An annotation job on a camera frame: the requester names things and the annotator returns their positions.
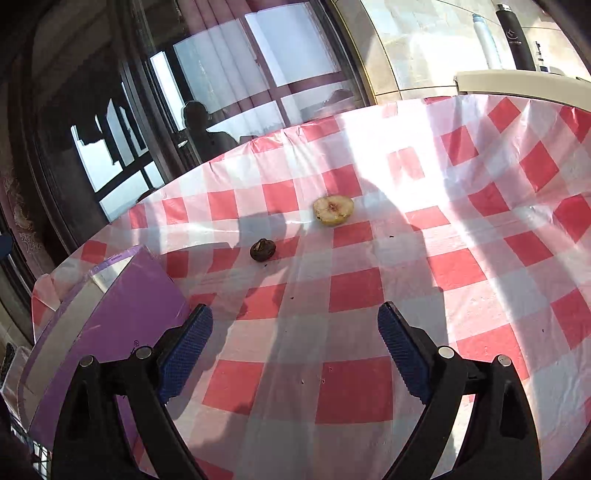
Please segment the small dark dried fruit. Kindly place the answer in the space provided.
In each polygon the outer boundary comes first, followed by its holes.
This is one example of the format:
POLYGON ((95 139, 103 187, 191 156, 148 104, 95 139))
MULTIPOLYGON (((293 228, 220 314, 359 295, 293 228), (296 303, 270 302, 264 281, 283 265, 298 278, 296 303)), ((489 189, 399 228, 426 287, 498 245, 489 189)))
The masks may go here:
POLYGON ((266 238, 257 240, 249 249, 250 258, 259 263, 270 260, 274 254, 276 254, 276 243, 266 238))

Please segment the halved apple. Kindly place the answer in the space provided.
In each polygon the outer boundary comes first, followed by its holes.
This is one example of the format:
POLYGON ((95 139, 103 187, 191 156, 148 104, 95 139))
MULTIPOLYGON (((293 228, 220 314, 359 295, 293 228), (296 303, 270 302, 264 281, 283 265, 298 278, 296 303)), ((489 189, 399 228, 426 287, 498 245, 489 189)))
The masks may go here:
POLYGON ((312 210, 322 225, 336 226, 345 223, 353 215, 355 203, 349 197, 331 195, 315 200, 312 210))

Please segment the purple cardboard box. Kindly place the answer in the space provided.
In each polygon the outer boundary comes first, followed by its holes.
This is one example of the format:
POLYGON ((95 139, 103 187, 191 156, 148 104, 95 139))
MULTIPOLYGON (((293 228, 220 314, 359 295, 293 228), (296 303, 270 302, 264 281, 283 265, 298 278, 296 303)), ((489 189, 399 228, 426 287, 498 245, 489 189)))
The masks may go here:
POLYGON ((24 367, 18 408, 31 437, 53 448, 58 418, 78 362, 127 358, 183 323, 189 306, 149 250, 136 245, 84 274, 53 317, 24 367))

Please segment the red white checkered tablecloth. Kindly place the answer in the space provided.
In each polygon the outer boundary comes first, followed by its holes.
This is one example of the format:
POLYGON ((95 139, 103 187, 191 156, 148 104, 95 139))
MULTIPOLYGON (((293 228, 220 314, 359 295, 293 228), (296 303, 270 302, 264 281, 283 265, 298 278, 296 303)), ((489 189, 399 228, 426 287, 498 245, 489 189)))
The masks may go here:
POLYGON ((542 475, 590 420, 590 115, 464 95, 274 132, 97 232, 33 293, 41 331, 92 267, 141 244, 213 332, 169 410, 212 479, 378 479, 422 406, 377 327, 392 301, 462 356, 513 362, 542 475), (312 204, 349 197, 336 226, 312 204), (276 254, 259 263, 250 246, 276 254))

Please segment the white water bottle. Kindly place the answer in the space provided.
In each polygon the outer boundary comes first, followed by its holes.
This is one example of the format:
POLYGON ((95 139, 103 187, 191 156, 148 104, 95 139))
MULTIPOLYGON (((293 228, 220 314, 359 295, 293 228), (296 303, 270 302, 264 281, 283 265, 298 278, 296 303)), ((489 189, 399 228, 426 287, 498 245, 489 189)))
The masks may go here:
POLYGON ((486 20, 478 14, 474 14, 472 18, 474 30, 482 47, 488 68, 501 70, 502 64, 499 52, 486 20))

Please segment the black water bottle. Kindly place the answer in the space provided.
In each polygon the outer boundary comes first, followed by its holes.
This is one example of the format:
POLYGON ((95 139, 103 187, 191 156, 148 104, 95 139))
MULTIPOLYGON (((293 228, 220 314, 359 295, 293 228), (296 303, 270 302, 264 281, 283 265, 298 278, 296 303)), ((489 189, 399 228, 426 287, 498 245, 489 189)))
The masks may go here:
POLYGON ((496 15, 511 50, 516 69, 535 71, 536 64, 528 40, 516 14, 510 6, 498 4, 496 15))

